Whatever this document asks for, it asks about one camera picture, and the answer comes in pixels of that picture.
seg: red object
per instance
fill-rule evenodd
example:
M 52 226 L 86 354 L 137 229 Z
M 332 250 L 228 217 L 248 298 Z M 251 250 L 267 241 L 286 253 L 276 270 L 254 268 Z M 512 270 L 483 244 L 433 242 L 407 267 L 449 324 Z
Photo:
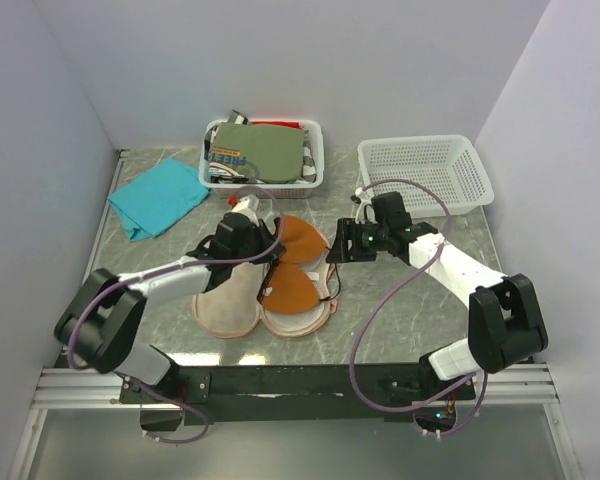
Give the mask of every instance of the red object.
M 252 122 L 254 125 L 278 125 L 279 127 L 295 128 L 302 130 L 302 126 L 298 122 Z

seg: empty white basket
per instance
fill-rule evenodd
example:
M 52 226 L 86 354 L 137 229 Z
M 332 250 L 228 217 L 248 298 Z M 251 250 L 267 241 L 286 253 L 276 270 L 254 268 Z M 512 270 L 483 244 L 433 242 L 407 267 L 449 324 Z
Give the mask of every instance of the empty white basket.
M 272 119 L 252 118 L 253 121 L 272 121 Z M 309 132 L 309 143 L 311 144 L 311 156 L 316 163 L 316 181 L 313 183 L 287 183 L 270 184 L 259 183 L 258 187 L 267 190 L 276 198 L 309 198 L 315 188 L 322 184 L 324 178 L 324 140 L 322 138 L 322 129 L 318 122 L 313 120 L 284 119 L 290 122 L 298 122 L 300 126 Z M 207 125 L 207 130 L 220 125 L 224 120 L 215 120 Z M 230 183 L 211 183 L 208 175 L 209 162 L 204 159 L 204 148 L 200 152 L 199 180 L 202 185 L 209 188 L 213 193 L 220 197 L 227 198 L 233 195 L 243 185 Z M 264 197 L 263 194 L 254 192 L 258 197 Z
M 384 138 L 358 145 L 365 185 L 398 178 L 417 182 L 438 195 L 452 215 L 462 215 L 493 201 L 493 189 L 478 153 L 462 135 Z M 374 195 L 398 191 L 413 217 L 444 215 L 422 190 L 400 183 L 373 189 Z

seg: table surface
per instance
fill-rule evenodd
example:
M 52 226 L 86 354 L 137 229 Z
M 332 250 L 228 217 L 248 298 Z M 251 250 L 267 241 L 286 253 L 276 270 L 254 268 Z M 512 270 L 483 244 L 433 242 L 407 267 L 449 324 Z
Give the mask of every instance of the table surface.
M 126 185 L 161 160 L 173 156 L 197 166 L 199 147 L 142 149 L 124 152 L 114 189 Z M 352 216 L 349 199 L 360 184 L 357 153 L 351 149 L 325 152 L 325 180 L 303 200 L 282 200 L 285 213 L 296 215 L 332 239 L 336 221 Z M 266 212 L 270 202 L 261 202 Z M 201 205 L 162 236 L 131 242 L 115 212 L 107 207 L 104 227 L 97 240 L 93 268 L 129 273 L 158 266 L 192 250 L 227 211 L 226 200 L 211 194 Z M 428 219 L 440 228 L 444 219 Z M 454 216 L 449 240 L 476 260 L 499 269 L 497 254 L 482 208 Z M 144 314 L 138 340 L 156 346 L 182 365 L 308 365 L 345 363 L 354 332 L 378 301 L 411 267 L 387 254 L 372 263 L 339 267 L 342 292 L 338 310 L 317 332 L 301 338 L 279 338 L 259 324 L 246 337 L 222 340 L 200 328 L 191 313 L 191 298 L 175 300 Z M 448 345 L 464 336 L 467 310 L 447 289 L 427 275 L 398 293 L 380 311 L 367 332 L 357 362 L 416 362 L 421 354 Z

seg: turquoise cloth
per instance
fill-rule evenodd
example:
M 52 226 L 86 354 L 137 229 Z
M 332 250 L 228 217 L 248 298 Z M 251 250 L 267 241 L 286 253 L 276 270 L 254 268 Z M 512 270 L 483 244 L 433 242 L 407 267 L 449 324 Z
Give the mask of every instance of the turquoise cloth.
M 161 235 L 208 194 L 198 170 L 169 157 L 109 195 L 109 203 L 135 242 Z

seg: black and white fabric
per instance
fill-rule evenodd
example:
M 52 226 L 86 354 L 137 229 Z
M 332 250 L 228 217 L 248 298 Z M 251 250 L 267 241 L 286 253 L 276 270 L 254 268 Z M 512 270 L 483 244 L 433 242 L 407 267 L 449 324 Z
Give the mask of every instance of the black and white fabric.
M 233 110 L 227 123 L 238 123 L 240 125 L 253 125 L 249 119 L 242 115 L 240 112 Z M 209 152 L 211 146 L 216 138 L 220 125 L 216 125 L 210 128 L 204 136 L 204 159 L 209 159 Z M 224 177 L 225 180 L 220 180 L 220 183 L 236 183 L 235 180 L 231 180 L 231 177 L 240 177 L 240 175 L 234 170 L 221 165 L 219 163 L 209 164 L 209 174 L 212 177 Z M 311 154 L 311 141 L 309 140 L 309 131 L 304 130 L 304 152 L 302 156 L 302 174 L 298 180 L 292 183 L 313 183 L 316 181 L 318 172 L 316 170 L 316 162 Z M 249 183 L 265 183 L 258 179 L 249 179 Z

